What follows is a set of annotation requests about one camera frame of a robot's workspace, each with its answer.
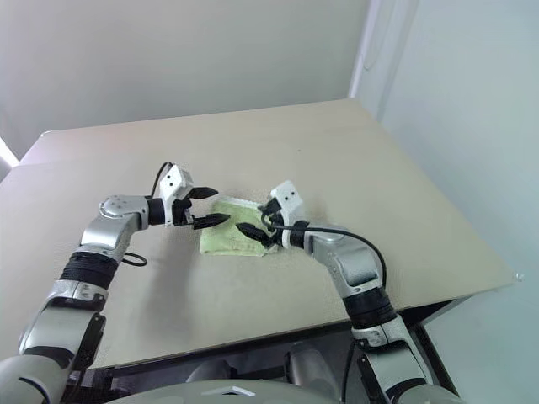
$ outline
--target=black cable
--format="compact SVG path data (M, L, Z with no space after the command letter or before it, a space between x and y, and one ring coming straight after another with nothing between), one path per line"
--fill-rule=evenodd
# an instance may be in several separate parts
M155 194L155 189L157 188L157 184L159 183L159 179L161 178L161 174L163 173L163 170L166 167L171 167L173 164L171 162L164 162L161 168L159 168L159 171L157 171L157 176L155 177L155 181L153 182L152 186L152 192L150 193L150 197L153 198L153 195Z
M133 257L133 258L136 258L136 259L140 259L141 261L138 263L138 262L130 261L129 259L123 258L121 260L122 263L132 265L133 267L145 267L148 264L148 260L145 259L142 255L135 254L134 252L126 252L124 255L126 255L128 257Z
M77 396L78 391L81 388L81 385L83 384L83 379L84 379L85 374L86 374L85 369L80 371L80 373L78 374L77 383L75 383L75 386L73 387L73 390L71 390L71 393L69 394L69 396L67 396L66 400L64 401L65 404L68 404L68 403L72 402L75 399L75 397Z
M346 365L344 366L343 384L340 388L340 400L346 402L346 386L348 385L348 374L350 373L350 366L352 364L352 358L354 358L355 351L355 339L352 338L350 342L350 348L348 349L348 355L346 356Z
M355 238L357 240L360 240L361 242L364 242L367 246L372 248L372 250L376 253L378 256L378 259L380 260L380 265L382 266L382 285L385 288L386 287L386 261L384 260L384 257L380 250L369 240L366 238L357 235L355 233L352 233L350 231L346 230L340 230L340 229L328 229L326 227L299 227L299 226L283 226L283 225L273 225L271 223L268 223L265 221L265 218L268 217L265 213L262 214L262 223L270 229L273 227L274 229L280 229L280 230L290 230L290 231L318 231L321 233L333 233L333 234L342 234L343 236L348 236Z

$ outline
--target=silver robot arm segment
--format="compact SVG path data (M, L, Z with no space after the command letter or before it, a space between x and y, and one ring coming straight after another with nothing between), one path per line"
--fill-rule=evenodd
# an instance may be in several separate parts
M433 385L429 368L386 294L385 263L376 247L343 227L306 221L302 199L290 181L270 195L272 199L259 208L262 222L274 233L268 236L245 223L237 228L267 247L273 243L299 247L328 269L352 322L352 335L361 351L361 379L369 397L396 403L413 388Z
M221 214L192 216L189 199L217 191L195 188L189 173L170 166L159 198L113 195L99 205L98 216L24 331L19 356L0 362L0 402L57 403L70 373L93 363L105 325L100 312L136 231L160 224L198 229L228 219Z

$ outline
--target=beige table surface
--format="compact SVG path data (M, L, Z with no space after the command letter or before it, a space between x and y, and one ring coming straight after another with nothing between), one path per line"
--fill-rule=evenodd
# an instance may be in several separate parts
M60 275L99 201L147 194L163 161L199 186L264 201L292 180L309 217L371 239L403 309L512 282L512 271L354 100L45 133L0 184L0 359ZM208 201L195 209L203 213ZM302 251L199 254L199 233L134 235L145 268L120 265L94 366L125 364L346 318L325 268Z

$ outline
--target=white wall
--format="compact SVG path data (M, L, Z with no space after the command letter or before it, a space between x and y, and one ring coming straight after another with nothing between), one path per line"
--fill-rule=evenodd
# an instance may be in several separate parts
M345 97L365 0L0 0L0 134Z
M537 402L539 2L404 3L415 12L409 32L400 10L393 22L403 29L391 27L370 50L379 56L363 71L359 97L526 277L471 298L428 329L463 398ZM402 57L397 37L405 39Z

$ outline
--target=green cloth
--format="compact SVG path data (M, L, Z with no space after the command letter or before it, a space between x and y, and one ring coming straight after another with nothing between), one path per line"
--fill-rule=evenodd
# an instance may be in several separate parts
M200 252L210 255L243 255L262 257L267 250L262 244L245 237L237 228L236 223L243 221L263 228L260 222L259 204L249 200L224 197L216 201L211 213L225 213L230 219L215 227L202 230L200 235Z

